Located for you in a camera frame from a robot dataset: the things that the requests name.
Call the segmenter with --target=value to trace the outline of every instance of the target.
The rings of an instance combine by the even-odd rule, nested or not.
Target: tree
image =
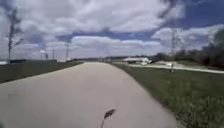
[[[219,30],[214,37],[214,41],[216,45],[224,46],[224,29]]]

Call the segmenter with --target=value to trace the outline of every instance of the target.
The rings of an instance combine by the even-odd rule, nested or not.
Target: paved path
[[[0,122],[5,128],[176,128],[169,112],[129,75],[103,63],[0,85]]]
[[[141,66],[141,65],[128,65],[131,67],[146,67],[146,68],[162,68],[162,69],[170,69],[169,66],[166,65],[147,65],[147,66]],[[191,67],[174,67],[176,70],[187,70],[187,71],[196,71],[196,72],[207,72],[207,73],[215,73],[215,74],[224,74],[224,71],[219,70],[210,70],[210,69],[198,69],[198,68],[191,68]]]

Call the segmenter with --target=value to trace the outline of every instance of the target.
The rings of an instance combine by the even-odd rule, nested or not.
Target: utility pole
[[[52,49],[52,60],[54,60],[54,53],[55,53],[55,50]]]
[[[12,42],[13,42],[12,39],[15,34],[16,15],[17,15],[17,10],[14,9],[12,11],[11,24],[10,24],[10,30],[9,30],[8,62],[10,62],[10,60],[11,60],[11,50],[12,50]]]
[[[175,23],[173,19],[170,19],[170,26],[171,26],[171,72],[174,72],[174,61],[175,61],[175,48],[176,48],[176,41],[177,41],[177,29],[175,28]]]
[[[68,61],[68,54],[69,54],[69,44],[66,44],[66,61]]]

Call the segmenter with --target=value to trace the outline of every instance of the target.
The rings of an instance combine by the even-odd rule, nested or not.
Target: field
[[[28,61],[19,64],[0,65],[0,83],[52,72],[77,64],[80,62]]]
[[[133,76],[186,128],[224,127],[224,75],[116,66]]]

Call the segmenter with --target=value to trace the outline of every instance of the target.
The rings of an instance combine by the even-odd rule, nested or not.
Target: road
[[[176,128],[172,114],[132,77],[111,65],[85,63],[0,85],[4,128]]]
[[[161,69],[170,69],[169,66],[166,65],[127,65],[130,67],[146,67],[146,68],[161,68]],[[206,72],[206,73],[215,73],[215,74],[224,74],[224,71],[219,71],[219,70],[210,70],[210,69],[200,69],[200,68],[192,68],[192,67],[178,67],[175,66],[174,69],[176,70],[187,70],[187,71],[196,71],[196,72]]]

